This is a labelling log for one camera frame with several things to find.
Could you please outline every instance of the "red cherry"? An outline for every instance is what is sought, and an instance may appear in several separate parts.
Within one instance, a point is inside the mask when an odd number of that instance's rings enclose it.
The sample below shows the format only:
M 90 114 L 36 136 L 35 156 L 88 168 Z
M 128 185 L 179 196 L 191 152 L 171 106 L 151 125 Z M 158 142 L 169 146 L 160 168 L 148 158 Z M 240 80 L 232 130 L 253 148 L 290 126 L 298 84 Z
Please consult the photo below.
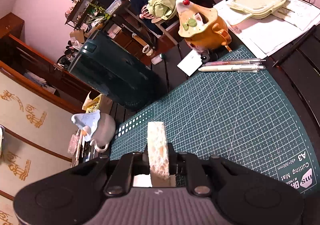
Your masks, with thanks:
M 184 5 L 189 5 L 190 4 L 190 1 L 189 0 L 183 0 L 182 2 Z

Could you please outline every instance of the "cardboard box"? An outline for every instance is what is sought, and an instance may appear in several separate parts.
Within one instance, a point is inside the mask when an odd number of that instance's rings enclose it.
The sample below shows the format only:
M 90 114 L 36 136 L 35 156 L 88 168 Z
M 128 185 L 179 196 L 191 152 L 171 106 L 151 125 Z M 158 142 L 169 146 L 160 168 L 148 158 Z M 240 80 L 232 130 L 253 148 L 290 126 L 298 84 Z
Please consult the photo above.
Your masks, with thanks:
M 75 38 L 77 41 L 79 41 L 81 44 L 84 43 L 84 30 L 75 30 L 70 33 L 70 38 L 72 42 L 72 38 Z

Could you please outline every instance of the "white card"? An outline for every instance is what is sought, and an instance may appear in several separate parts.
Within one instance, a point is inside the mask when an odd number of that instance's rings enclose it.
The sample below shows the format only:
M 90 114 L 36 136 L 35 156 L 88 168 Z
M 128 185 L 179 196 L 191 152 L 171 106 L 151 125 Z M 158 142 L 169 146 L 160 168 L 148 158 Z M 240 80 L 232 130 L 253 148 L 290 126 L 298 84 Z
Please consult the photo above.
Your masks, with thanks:
M 191 50 L 177 66 L 188 76 L 191 76 L 201 65 L 201 55 L 197 51 Z

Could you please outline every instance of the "small glass bottle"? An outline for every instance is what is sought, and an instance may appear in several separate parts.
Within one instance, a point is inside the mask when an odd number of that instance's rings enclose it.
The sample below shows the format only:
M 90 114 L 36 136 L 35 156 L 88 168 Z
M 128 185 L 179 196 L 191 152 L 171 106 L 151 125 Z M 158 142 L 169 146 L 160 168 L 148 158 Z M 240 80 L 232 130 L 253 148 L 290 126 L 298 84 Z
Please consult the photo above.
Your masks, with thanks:
M 159 54 L 157 56 L 155 56 L 154 58 L 151 59 L 151 62 L 153 64 L 157 64 L 157 63 L 160 63 L 164 58 L 164 55 L 163 54 Z

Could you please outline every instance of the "golden drawing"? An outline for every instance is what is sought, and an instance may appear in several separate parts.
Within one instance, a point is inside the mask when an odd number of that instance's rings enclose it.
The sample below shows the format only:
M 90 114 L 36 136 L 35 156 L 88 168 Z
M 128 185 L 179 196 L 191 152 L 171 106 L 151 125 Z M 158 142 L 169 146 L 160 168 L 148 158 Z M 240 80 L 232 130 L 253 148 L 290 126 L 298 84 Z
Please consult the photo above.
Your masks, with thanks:
M 42 115 L 41 115 L 41 118 L 38 119 L 33 110 L 36 110 L 35 107 L 33 107 L 32 105 L 28 104 L 27 107 L 26 107 L 26 111 L 30 114 L 27 114 L 27 119 L 30 121 L 31 124 L 34 124 L 36 128 L 39 128 L 43 122 L 44 122 L 44 119 L 45 117 L 47 116 L 47 112 L 43 112 Z
M 15 96 L 14 94 L 10 93 L 8 90 L 4 90 L 3 94 L 1 94 L 0 97 L 1 97 L 1 99 L 8 101 L 8 102 L 12 101 L 12 100 L 17 101 L 19 104 L 20 110 L 23 111 L 23 104 L 18 96 Z
M 0 220 L 4 221 L 2 225 L 13 225 L 11 222 L 8 221 L 8 217 L 12 216 L 0 210 Z
M 19 175 L 19 179 L 21 181 L 25 181 L 26 177 L 29 174 L 29 170 L 30 170 L 30 165 L 31 165 L 31 160 L 27 160 L 26 161 L 26 165 L 24 167 L 24 169 L 22 169 L 17 163 L 16 163 L 16 159 L 20 158 L 17 155 L 13 154 L 10 151 L 7 151 L 7 153 L 5 153 L 3 155 L 3 158 L 5 161 L 9 162 L 8 167 L 9 169 L 13 172 L 13 174 L 15 176 Z

